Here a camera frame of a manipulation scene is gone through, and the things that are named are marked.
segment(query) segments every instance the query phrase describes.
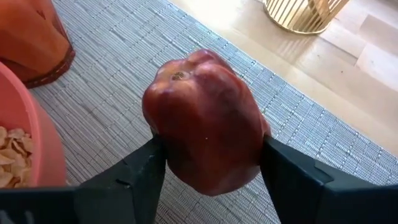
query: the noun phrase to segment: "woven placemat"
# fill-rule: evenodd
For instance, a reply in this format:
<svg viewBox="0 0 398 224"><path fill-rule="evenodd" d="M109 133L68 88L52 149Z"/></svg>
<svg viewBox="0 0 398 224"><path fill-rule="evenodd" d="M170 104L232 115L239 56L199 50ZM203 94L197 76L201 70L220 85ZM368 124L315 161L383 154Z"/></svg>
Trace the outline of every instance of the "woven placemat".
<svg viewBox="0 0 398 224"><path fill-rule="evenodd" d="M199 48L221 54L249 85L274 136L376 184L398 183L398 161L275 73L166 0L54 0L76 59L57 82L33 89L65 147L68 183L79 184L151 138L141 96L160 65ZM258 176L205 197L169 170L158 223L278 223Z"/></svg>

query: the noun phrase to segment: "apple skin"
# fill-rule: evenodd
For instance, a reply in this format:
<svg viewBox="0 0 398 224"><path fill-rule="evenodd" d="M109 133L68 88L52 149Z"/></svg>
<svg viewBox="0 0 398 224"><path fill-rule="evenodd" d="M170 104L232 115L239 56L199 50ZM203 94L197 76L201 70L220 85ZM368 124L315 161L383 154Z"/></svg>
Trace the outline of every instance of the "apple skin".
<svg viewBox="0 0 398 224"><path fill-rule="evenodd" d="M142 110L165 144L170 170L197 192L232 192L260 172L270 126L248 86L216 53L201 49L161 66Z"/></svg>

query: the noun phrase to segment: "gold wire basket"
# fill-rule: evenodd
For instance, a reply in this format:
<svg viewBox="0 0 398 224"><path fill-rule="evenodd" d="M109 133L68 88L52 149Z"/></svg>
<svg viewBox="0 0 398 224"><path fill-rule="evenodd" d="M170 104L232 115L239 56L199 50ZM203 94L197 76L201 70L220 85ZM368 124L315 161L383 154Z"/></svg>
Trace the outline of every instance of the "gold wire basket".
<svg viewBox="0 0 398 224"><path fill-rule="evenodd" d="M264 0L278 26L296 34L319 34L349 0Z"/></svg>

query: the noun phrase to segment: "pink container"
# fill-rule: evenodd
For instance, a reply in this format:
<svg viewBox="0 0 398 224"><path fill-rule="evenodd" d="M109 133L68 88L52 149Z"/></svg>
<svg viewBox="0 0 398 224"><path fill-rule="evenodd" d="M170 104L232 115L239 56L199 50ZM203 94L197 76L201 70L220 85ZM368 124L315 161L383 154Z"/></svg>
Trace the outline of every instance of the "pink container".
<svg viewBox="0 0 398 224"><path fill-rule="evenodd" d="M0 63L0 126L22 128L32 135L30 186L63 186L65 156L58 133L43 108L12 71Z"/></svg>

